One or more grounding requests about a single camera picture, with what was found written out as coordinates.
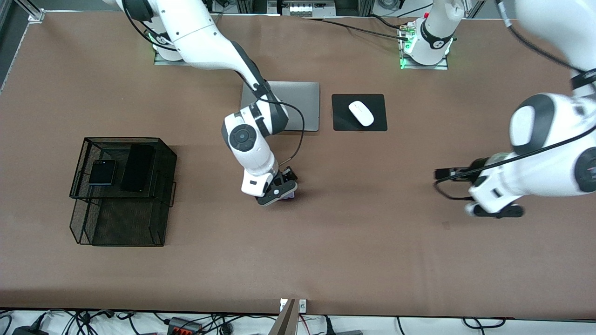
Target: black box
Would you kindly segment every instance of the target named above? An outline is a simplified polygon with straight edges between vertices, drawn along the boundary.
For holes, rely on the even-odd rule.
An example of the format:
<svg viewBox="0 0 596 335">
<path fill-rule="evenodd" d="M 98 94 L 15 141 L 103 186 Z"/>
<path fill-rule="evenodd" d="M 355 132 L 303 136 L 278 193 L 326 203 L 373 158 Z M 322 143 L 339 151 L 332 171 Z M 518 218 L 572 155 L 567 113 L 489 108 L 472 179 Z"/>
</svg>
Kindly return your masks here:
<svg viewBox="0 0 596 335">
<path fill-rule="evenodd" d="M 140 155 L 135 148 L 141 148 Z M 70 220 L 76 242 L 163 246 L 176 191 L 176 158 L 159 138 L 85 138 L 70 190 L 76 199 Z M 94 164 L 104 161 L 114 161 L 111 183 L 90 182 Z"/>
</svg>

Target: brown tabletop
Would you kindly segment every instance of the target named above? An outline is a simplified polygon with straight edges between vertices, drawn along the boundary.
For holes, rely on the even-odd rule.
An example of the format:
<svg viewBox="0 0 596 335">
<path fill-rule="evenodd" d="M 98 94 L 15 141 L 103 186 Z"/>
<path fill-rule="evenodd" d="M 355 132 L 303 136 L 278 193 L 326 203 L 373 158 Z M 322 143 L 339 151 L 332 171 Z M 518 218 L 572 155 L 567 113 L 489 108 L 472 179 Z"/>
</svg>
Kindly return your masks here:
<svg viewBox="0 0 596 335">
<path fill-rule="evenodd" d="M 297 198 L 261 208 L 240 191 L 220 134 L 240 105 L 234 72 L 154 66 L 122 13 L 48 13 L 0 95 L 0 305 L 274 313 L 302 297 L 313 314 L 596 317 L 593 196 L 525 197 L 525 217 L 493 220 L 431 186 L 435 168 L 509 150 L 512 112 L 569 93 L 565 69 L 498 20 L 461 23 L 448 71 L 400 70 L 395 41 L 320 21 L 219 26 L 266 79 L 321 84 L 320 131 L 291 163 Z M 384 94 L 389 130 L 333 131 L 338 93 Z M 178 154 L 165 247 L 80 246 L 69 231 L 83 138 L 119 136 Z M 298 139 L 268 140 L 281 160 Z"/>
</svg>

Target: mouse pad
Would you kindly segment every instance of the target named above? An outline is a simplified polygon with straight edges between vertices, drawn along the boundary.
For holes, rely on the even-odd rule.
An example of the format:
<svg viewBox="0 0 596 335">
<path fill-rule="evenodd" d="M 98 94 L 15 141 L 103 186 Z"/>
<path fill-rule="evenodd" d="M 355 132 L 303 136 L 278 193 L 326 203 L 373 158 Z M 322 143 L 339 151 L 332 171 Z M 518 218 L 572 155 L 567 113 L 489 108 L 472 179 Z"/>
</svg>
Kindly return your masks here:
<svg viewBox="0 0 596 335">
<path fill-rule="evenodd" d="M 361 101 L 374 116 L 372 125 L 365 127 L 358 122 L 348 106 Z M 333 94 L 333 129 L 336 131 L 387 131 L 385 96 L 383 94 Z"/>
</svg>

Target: black phone in basket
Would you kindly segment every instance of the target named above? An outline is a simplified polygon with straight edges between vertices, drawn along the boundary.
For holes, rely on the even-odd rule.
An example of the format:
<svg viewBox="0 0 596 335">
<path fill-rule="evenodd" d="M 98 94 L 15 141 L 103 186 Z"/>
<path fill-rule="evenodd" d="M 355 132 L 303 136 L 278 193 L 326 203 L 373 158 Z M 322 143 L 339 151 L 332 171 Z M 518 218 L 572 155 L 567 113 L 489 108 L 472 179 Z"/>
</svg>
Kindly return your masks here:
<svg viewBox="0 0 596 335">
<path fill-rule="evenodd" d="M 128 154 L 128 159 L 124 168 L 124 175 L 120 182 L 120 189 L 122 191 L 144 191 L 154 153 L 155 148 L 151 145 L 131 145 L 131 150 Z"/>
</svg>

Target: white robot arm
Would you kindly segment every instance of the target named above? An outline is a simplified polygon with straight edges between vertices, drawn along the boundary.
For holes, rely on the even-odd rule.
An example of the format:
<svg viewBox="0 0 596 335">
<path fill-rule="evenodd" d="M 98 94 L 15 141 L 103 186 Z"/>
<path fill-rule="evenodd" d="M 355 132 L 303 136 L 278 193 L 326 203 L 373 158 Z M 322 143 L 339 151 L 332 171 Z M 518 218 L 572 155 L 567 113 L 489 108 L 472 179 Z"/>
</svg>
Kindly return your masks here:
<svg viewBox="0 0 596 335">
<path fill-rule="evenodd" d="M 291 171 L 279 172 L 265 141 L 285 129 L 287 110 L 242 47 L 221 34 L 205 5 L 200 0 L 105 1 L 118 5 L 132 19 L 151 21 L 157 27 L 161 21 L 173 44 L 169 46 L 187 64 L 198 69 L 234 70 L 243 78 L 257 101 L 227 116 L 222 125 L 226 145 L 244 167 L 242 192 L 257 197 L 264 206 L 292 193 L 297 188 L 295 176 Z M 169 56 L 176 58 L 173 51 Z"/>
<path fill-rule="evenodd" d="M 510 27 L 501 0 L 497 2 Z M 522 196 L 568 197 L 596 191 L 596 90 L 590 81 L 596 72 L 596 2 L 516 0 L 516 10 L 526 30 L 566 56 L 569 67 L 575 68 L 572 77 L 581 69 L 582 80 L 572 80 L 573 97 L 541 93 L 518 107 L 510 122 L 513 152 L 436 171 L 435 185 L 440 180 L 472 183 L 470 198 L 456 198 L 473 201 L 465 208 L 472 216 L 519 217 L 523 209 L 513 202 Z"/>
<path fill-rule="evenodd" d="M 404 53 L 422 65 L 437 64 L 453 43 L 453 34 L 464 13 L 462 0 L 433 0 L 428 16 L 414 21 L 414 34 Z"/>
</svg>

